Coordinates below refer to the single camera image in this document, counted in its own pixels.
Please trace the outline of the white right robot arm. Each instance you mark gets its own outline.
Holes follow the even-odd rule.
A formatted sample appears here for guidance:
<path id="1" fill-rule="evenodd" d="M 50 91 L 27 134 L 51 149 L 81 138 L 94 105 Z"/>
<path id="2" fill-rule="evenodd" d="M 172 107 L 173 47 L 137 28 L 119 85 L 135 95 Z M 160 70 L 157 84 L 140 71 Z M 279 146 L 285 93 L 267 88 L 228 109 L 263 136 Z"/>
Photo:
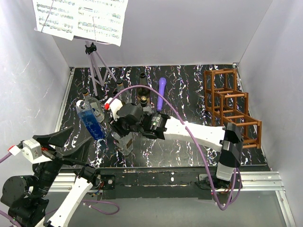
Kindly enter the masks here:
<path id="1" fill-rule="evenodd" d="M 241 165 L 244 138 L 240 129 L 233 123 L 226 126 L 182 123 L 166 114 L 144 112 L 131 103 L 107 103 L 105 109 L 111 112 L 109 124 L 121 137 L 136 132 L 152 140 L 182 140 L 220 152 L 214 176 L 214 182 L 220 188 L 231 183 L 234 170 Z"/>

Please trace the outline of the clear plastic bottle blue label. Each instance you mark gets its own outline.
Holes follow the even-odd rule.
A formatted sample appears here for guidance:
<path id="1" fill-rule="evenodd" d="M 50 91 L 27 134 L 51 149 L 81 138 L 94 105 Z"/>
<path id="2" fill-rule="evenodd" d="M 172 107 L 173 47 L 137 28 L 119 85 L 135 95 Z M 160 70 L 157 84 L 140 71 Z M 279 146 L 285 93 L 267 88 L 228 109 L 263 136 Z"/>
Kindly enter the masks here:
<path id="1" fill-rule="evenodd" d="M 123 82 L 120 78 L 116 80 L 116 86 L 117 86 L 117 92 L 119 93 L 120 91 L 124 90 L 124 85 Z M 123 92 L 122 94 L 119 95 L 119 99 L 122 102 L 123 105 L 127 103 L 132 103 L 132 96 L 128 90 Z"/>

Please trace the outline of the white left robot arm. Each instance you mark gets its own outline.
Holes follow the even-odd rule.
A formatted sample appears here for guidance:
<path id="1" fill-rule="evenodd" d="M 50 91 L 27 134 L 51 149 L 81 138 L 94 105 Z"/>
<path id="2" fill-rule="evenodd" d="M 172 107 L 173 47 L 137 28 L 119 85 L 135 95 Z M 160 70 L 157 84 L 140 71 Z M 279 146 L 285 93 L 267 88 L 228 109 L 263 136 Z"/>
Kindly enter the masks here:
<path id="1" fill-rule="evenodd" d="M 60 154 L 56 147 L 62 148 L 72 133 L 70 126 L 62 131 L 48 135 L 34 135 L 29 140 L 8 149 L 1 161 L 12 155 L 22 153 L 31 164 L 33 175 L 12 176 L 2 187 L 1 203 L 9 210 L 4 216 L 16 227 L 66 227 L 79 203 L 90 189 L 100 186 L 99 171 L 86 163 L 92 137 L 81 142 L 71 153 Z M 45 221 L 45 210 L 49 201 L 45 198 L 63 165 L 80 165 L 75 172 L 74 185 L 57 212 Z"/>

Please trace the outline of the dark bottle brown label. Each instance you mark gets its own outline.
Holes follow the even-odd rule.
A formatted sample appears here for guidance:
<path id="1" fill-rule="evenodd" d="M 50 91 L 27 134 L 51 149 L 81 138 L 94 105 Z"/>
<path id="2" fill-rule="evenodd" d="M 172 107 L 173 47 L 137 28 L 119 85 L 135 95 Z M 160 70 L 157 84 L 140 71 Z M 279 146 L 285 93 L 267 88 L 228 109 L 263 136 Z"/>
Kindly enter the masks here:
<path id="1" fill-rule="evenodd" d="M 112 92 L 112 94 L 113 94 L 114 96 L 117 95 L 117 93 L 118 93 L 117 89 L 114 89 L 114 91 Z"/>

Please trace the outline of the blue box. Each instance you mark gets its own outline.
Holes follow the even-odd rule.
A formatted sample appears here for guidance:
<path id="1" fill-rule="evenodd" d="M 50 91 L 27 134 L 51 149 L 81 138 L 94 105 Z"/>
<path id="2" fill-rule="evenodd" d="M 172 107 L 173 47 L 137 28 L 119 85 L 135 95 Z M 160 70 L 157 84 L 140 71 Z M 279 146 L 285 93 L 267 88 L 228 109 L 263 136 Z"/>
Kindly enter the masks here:
<path id="1" fill-rule="evenodd" d="M 101 140 L 105 137 L 101 125 L 95 117 L 93 108 L 88 102 L 78 100 L 76 102 L 76 111 L 81 122 L 85 125 L 94 140 Z"/>

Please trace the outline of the dark wine bottle silver cap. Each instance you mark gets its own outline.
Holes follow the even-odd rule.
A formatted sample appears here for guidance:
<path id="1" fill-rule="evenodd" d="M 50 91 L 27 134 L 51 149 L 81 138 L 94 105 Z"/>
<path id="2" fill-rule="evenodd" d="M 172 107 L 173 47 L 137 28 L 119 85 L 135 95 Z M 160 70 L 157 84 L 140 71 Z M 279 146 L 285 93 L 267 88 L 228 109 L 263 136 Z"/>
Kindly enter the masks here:
<path id="1" fill-rule="evenodd" d="M 146 87 L 148 86 L 147 77 L 146 77 L 145 73 L 140 74 L 140 83 L 139 83 L 139 85 L 146 86 Z M 150 103 L 150 93 L 151 93 L 151 91 L 147 88 L 137 87 L 136 88 L 136 96 L 137 96 L 138 102 L 140 102 L 142 96 L 145 96 L 146 99 L 147 99 L 147 103 L 149 104 Z"/>

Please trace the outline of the clear glass bottle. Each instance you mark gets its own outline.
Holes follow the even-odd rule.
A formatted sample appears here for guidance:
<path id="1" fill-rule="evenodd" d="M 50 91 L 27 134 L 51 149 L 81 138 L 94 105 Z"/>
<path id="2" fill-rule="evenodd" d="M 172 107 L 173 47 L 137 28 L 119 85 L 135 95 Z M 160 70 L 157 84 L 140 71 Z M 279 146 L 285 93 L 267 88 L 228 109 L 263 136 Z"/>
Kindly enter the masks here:
<path id="1" fill-rule="evenodd" d="M 101 107 L 101 103 L 96 98 L 92 97 L 87 89 L 84 88 L 81 90 L 81 92 L 83 94 L 84 101 L 90 104 L 90 106 L 92 107 L 97 121 L 99 123 L 102 123 L 105 119 L 105 115 Z"/>

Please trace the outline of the clear bottle gold cap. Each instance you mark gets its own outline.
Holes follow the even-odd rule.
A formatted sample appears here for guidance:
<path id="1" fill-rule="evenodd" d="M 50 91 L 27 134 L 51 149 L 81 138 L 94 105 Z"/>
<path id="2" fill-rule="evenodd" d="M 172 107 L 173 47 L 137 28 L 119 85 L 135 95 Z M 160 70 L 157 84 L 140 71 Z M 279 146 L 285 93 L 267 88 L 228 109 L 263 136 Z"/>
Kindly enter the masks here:
<path id="1" fill-rule="evenodd" d="M 141 96 L 140 103 L 138 104 L 138 107 L 145 113 L 152 113 L 152 106 L 148 102 L 148 99 L 146 96 Z"/>

